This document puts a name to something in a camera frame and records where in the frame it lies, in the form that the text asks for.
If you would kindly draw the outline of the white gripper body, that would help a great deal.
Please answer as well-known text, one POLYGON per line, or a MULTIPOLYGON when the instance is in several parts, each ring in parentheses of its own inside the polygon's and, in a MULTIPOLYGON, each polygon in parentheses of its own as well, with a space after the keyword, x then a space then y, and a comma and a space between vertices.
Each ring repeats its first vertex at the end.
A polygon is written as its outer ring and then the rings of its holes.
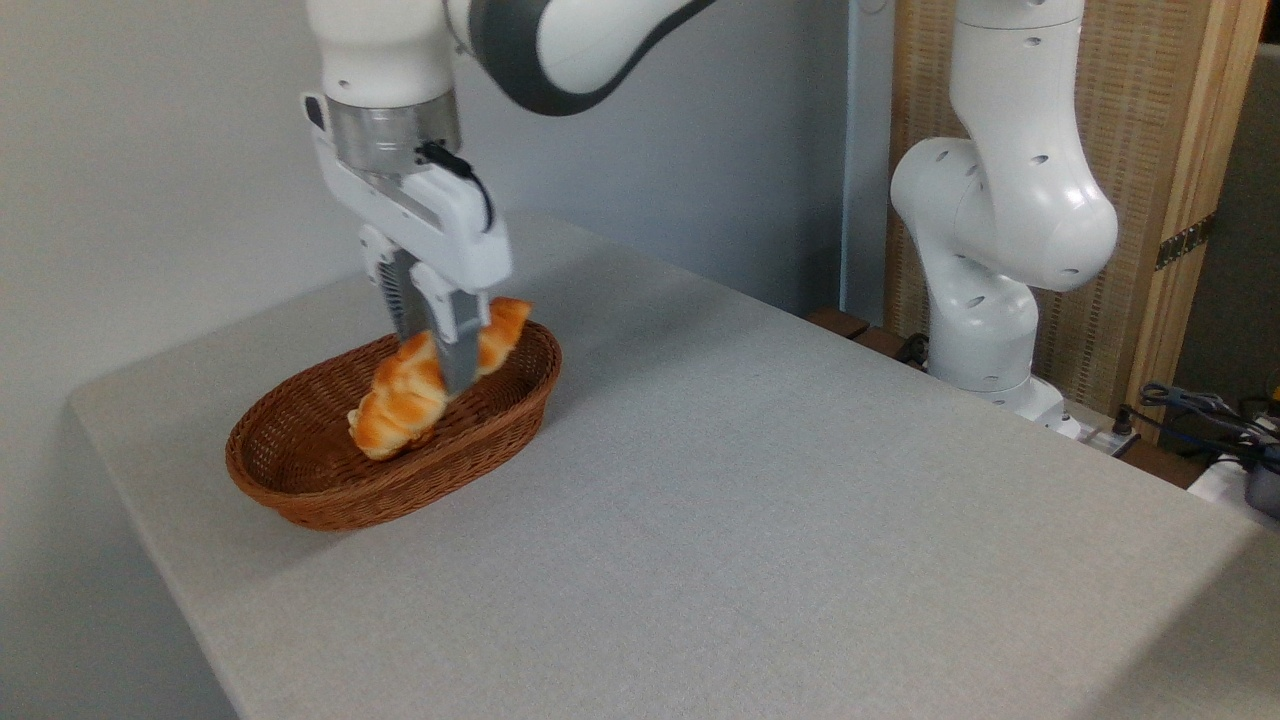
POLYGON ((323 177, 339 202, 470 293, 509 277, 506 224, 477 181, 454 164, 454 92, 403 108, 357 108, 303 94, 302 105, 323 177))

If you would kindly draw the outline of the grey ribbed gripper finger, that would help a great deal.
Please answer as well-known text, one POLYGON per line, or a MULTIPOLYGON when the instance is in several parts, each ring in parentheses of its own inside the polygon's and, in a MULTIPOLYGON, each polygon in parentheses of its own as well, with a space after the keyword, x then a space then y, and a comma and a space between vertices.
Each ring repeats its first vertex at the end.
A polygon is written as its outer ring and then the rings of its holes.
POLYGON ((490 295, 470 293, 425 263, 412 265, 410 279, 436 347, 445 391, 452 397, 462 395, 479 378, 479 340, 492 320, 490 295))
POLYGON ((358 240, 366 275, 378 287, 399 342, 428 331, 428 307, 411 275, 417 260, 372 225, 364 225, 358 240))

